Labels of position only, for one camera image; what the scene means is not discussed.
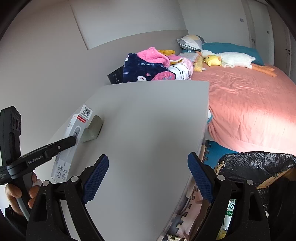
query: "product box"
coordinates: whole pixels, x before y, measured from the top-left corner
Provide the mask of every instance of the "product box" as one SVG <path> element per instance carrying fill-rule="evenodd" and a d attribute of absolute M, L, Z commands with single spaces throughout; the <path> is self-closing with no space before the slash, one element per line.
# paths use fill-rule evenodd
<path fill-rule="evenodd" d="M 66 129 L 64 138 L 74 136 L 76 138 L 76 144 L 75 146 L 57 154 L 54 166 L 52 168 L 52 179 L 54 181 L 59 183 L 67 181 L 73 156 L 91 115 L 92 109 L 88 108 L 85 104 L 78 114 L 73 115 Z"/>

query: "bedspread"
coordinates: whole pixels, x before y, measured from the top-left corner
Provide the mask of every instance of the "bedspread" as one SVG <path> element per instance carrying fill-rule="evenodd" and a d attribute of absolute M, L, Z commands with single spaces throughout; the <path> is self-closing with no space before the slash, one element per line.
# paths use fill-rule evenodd
<path fill-rule="evenodd" d="M 280 69 L 271 77 L 242 67 L 205 67 L 191 78 L 210 82 L 208 130 L 218 144 L 296 155 L 296 85 Z"/>

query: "yellow duck plush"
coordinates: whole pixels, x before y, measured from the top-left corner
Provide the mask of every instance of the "yellow duck plush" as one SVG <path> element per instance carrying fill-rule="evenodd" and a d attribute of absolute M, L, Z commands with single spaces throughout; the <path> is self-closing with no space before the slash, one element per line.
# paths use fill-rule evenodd
<path fill-rule="evenodd" d="M 216 55 L 208 55 L 205 58 L 205 63 L 208 66 L 219 66 L 221 65 L 221 57 L 218 57 Z"/>

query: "gray handle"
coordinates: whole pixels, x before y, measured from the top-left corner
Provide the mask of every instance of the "gray handle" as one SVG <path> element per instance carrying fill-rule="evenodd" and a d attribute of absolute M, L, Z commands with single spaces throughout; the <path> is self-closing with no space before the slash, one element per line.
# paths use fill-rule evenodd
<path fill-rule="evenodd" d="M 14 179 L 12 184 L 17 186 L 22 191 L 22 197 L 17 198 L 17 203 L 24 214 L 25 218 L 29 220 L 31 209 L 29 208 L 28 202 L 31 199 L 29 190 L 32 187 L 32 173 L 25 174 L 24 176 Z"/>

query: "finger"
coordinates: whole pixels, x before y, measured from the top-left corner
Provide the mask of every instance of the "finger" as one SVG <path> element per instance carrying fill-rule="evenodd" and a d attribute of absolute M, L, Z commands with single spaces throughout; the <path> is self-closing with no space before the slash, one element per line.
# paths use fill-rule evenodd
<path fill-rule="evenodd" d="M 35 199 L 36 198 L 34 197 L 34 198 L 32 198 L 32 199 L 29 200 L 29 202 L 28 202 L 29 208 L 32 208 L 33 207 L 34 202 L 35 202 Z"/>
<path fill-rule="evenodd" d="M 37 182 L 37 175 L 35 172 L 32 172 L 32 182 Z"/>
<path fill-rule="evenodd" d="M 5 187 L 5 194 L 13 211 L 15 211 L 18 215 L 23 215 L 17 200 L 15 199 L 16 197 L 20 198 L 22 196 L 22 191 L 15 185 L 9 183 Z"/>
<path fill-rule="evenodd" d="M 35 198 L 37 196 L 38 191 L 39 191 L 39 186 L 31 187 L 29 190 L 30 197 Z"/>

